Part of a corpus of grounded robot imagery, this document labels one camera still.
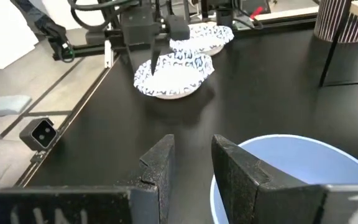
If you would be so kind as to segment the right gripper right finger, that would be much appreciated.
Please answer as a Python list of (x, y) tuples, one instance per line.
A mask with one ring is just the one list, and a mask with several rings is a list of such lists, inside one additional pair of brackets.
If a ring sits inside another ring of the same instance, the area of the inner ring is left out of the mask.
[(324, 189), (271, 166), (220, 134), (211, 141), (229, 224), (319, 224)]

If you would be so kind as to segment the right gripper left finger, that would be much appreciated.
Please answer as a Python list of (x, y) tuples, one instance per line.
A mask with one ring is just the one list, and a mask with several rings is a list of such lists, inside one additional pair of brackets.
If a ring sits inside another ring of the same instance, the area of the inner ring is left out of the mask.
[(170, 209), (175, 138), (165, 135), (139, 159), (128, 186), (132, 224), (167, 224)]

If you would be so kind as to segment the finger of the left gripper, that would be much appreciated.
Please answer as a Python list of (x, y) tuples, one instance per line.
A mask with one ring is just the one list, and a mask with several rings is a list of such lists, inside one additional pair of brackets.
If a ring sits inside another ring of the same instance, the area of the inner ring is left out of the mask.
[(159, 41), (157, 39), (154, 39), (154, 41), (151, 43), (150, 49), (152, 51), (152, 56), (150, 59), (150, 69), (151, 73), (154, 74), (158, 62), (158, 57), (160, 56), (160, 53), (162, 51)]

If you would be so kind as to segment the blue floral paper bowl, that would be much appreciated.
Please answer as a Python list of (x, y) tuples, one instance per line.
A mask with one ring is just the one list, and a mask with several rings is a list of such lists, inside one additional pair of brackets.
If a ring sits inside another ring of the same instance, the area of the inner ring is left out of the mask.
[(146, 96), (164, 100), (195, 92), (214, 72), (211, 56), (196, 52), (174, 52), (142, 63), (134, 74), (134, 87)]
[(170, 40), (170, 49), (174, 52), (190, 51), (213, 56), (234, 39), (233, 31), (227, 26), (216, 23), (198, 23), (188, 26), (190, 38), (187, 40)]

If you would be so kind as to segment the blue plastic bowl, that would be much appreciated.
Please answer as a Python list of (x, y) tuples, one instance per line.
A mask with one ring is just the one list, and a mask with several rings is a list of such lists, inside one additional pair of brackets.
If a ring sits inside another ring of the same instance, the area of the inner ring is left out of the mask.
[[(275, 168), (318, 185), (326, 193), (319, 224), (358, 224), (358, 160), (315, 139), (271, 134), (236, 144)], [(210, 207), (214, 224), (229, 224), (213, 175)]]

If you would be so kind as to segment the white panel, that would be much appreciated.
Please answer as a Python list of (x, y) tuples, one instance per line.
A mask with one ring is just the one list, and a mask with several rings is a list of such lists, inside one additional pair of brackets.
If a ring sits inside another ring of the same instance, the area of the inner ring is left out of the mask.
[(0, 69), (34, 50), (38, 42), (20, 10), (10, 0), (0, 0)]

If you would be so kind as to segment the grey upholstered seat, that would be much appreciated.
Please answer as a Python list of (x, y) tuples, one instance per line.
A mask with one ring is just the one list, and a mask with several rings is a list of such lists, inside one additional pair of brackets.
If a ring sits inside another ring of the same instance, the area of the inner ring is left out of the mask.
[(0, 139), (0, 189), (15, 185), (34, 154), (23, 142)]

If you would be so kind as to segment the striped cylindrical container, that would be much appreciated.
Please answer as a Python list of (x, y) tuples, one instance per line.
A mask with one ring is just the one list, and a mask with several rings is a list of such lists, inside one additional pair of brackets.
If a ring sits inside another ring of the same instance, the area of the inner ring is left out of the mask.
[[(342, 19), (347, 0), (320, 0), (314, 27), (317, 38), (332, 42), (336, 29)], [(339, 36), (339, 43), (358, 43), (358, 16), (350, 13)]]

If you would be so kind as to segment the aluminium table frame rail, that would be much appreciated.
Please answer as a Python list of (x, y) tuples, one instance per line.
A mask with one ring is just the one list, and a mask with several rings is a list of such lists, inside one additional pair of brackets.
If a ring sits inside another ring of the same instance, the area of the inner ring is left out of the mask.
[[(318, 13), (318, 6), (308, 7), (304, 9), (294, 9), (289, 11), (274, 12), (272, 14), (263, 14), (256, 18), (261, 19), (264, 26), (263, 29), (248, 28), (248, 29), (233, 29), (235, 39), (243, 39), (246, 37), (276, 34), (283, 32), (292, 32), (295, 30), (311, 29), (315, 23)], [(97, 31), (94, 34), (98, 38), (95, 44), (72, 45), (71, 47), (63, 48), (55, 46), (53, 48), (54, 60), (68, 60), (80, 57), (89, 57), (95, 55), (102, 55), (104, 53), (103, 40), (113, 39), (112, 49), (120, 54), (124, 51), (123, 36), (121, 31), (112, 31), (111, 36), (105, 36), (108, 32)]]

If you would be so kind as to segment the red handled tool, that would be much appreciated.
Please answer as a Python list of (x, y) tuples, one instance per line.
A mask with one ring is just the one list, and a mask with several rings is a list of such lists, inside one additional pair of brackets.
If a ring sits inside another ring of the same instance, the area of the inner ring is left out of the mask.
[(262, 6), (259, 6), (257, 9), (254, 10), (254, 12), (249, 16), (252, 20), (255, 19), (256, 16), (261, 14), (263, 12), (264, 8)]

